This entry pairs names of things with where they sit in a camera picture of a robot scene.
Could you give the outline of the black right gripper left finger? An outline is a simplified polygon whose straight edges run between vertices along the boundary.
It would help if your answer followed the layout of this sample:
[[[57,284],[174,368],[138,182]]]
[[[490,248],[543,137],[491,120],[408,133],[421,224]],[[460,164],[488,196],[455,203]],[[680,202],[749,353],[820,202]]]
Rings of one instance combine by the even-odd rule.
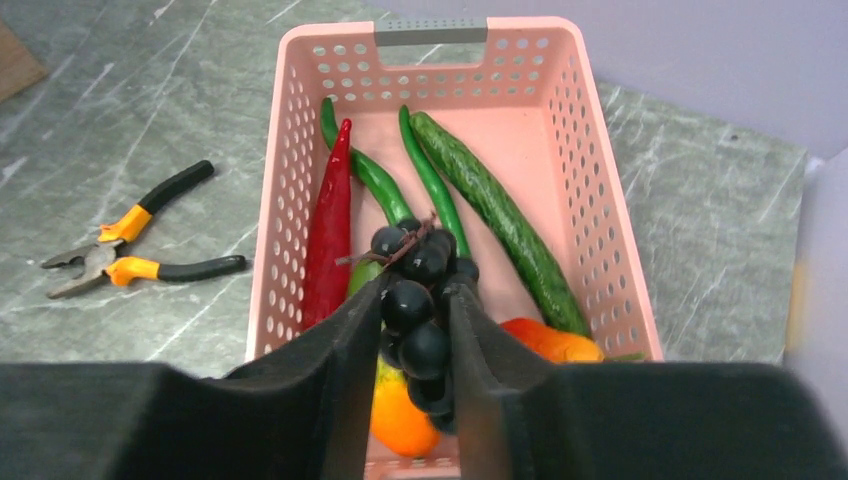
[[[5,364],[1,475],[360,479],[387,284],[222,378],[164,363]]]

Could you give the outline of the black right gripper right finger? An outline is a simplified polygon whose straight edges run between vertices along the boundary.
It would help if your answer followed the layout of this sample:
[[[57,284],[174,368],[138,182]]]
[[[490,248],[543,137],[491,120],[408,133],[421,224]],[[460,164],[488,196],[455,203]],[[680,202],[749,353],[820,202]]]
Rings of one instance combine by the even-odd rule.
[[[843,479],[809,390],[757,363],[556,365],[448,293],[465,479]]]

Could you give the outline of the small orange fake fruit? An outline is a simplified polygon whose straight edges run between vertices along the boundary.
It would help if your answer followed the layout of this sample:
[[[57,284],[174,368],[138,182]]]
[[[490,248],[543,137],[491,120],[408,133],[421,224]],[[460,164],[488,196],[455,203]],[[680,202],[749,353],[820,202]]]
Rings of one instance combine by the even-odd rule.
[[[602,350],[588,337],[564,332],[539,321],[518,317],[500,327],[553,363],[599,363],[605,360]]]

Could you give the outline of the red fake pepper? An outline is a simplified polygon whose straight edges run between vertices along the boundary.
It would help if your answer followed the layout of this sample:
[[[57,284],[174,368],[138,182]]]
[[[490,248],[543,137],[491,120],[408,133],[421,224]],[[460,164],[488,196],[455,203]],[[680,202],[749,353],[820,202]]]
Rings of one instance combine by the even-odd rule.
[[[324,320],[345,300],[351,268],[337,259],[351,255],[352,122],[344,119],[336,135],[310,223],[302,326]]]

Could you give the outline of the green fake cucumber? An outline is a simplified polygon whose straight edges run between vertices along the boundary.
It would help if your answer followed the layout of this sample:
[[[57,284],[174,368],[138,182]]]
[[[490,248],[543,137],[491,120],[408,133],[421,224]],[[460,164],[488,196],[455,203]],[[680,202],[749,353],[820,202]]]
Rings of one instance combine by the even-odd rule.
[[[410,124],[436,168],[494,234],[544,322],[588,337],[590,330],[558,261],[501,182],[429,114],[411,114]]]

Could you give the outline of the black fake grape bunch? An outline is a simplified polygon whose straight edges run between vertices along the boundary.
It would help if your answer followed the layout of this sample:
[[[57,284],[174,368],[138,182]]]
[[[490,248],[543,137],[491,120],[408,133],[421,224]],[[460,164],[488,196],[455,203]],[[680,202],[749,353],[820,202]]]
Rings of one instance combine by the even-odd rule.
[[[452,281],[476,281],[475,264],[458,258],[455,237],[437,227],[433,216],[383,227],[367,252],[336,262],[392,274],[390,285],[378,296],[381,326],[394,337],[391,350],[382,355],[403,372],[410,400],[433,427],[440,434],[456,435],[447,303]]]

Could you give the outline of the green fake chili pepper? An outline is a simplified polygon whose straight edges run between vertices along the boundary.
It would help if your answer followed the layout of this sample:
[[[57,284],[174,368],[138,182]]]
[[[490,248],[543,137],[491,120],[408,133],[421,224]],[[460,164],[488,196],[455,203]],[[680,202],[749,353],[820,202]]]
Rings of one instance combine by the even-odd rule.
[[[336,122],[334,102],[325,97],[320,105],[320,129],[329,149],[335,144],[339,127]],[[393,177],[361,151],[351,148],[352,172],[365,186],[382,209],[390,224],[414,217],[406,198]]]

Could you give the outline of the green orange fake mango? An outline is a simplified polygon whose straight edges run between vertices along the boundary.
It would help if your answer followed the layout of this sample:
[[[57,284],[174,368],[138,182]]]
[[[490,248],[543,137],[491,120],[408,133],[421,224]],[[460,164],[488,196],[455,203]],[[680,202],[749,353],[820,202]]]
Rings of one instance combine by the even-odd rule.
[[[422,458],[438,445],[441,434],[410,400],[403,372],[384,360],[382,352],[391,350],[393,341],[381,326],[370,433],[394,454]]]

